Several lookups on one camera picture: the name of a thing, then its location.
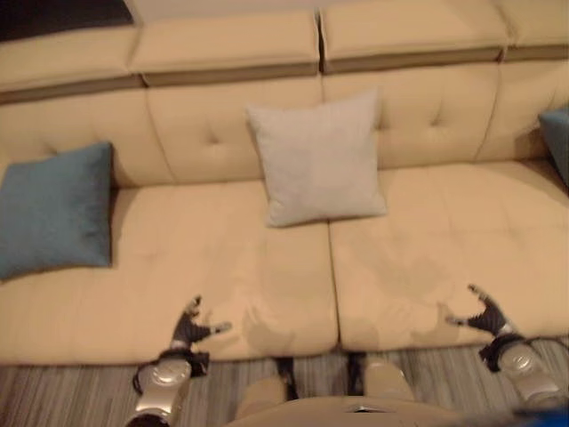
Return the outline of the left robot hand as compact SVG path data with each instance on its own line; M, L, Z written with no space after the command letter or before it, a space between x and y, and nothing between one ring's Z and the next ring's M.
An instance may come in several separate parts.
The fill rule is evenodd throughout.
M221 322L215 325L198 325L196 318L199 315L202 296L196 295L184 308L174 328L170 349L190 349L196 342L217 334L228 332L232 328L231 322Z

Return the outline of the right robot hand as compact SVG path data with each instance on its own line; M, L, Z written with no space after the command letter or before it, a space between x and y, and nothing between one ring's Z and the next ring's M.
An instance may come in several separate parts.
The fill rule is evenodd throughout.
M516 334L517 329L501 310L500 305L476 284L468 284L468 290L484 305L484 310L468 318L449 315L445 322L453 326L464 326L499 337L505 334Z

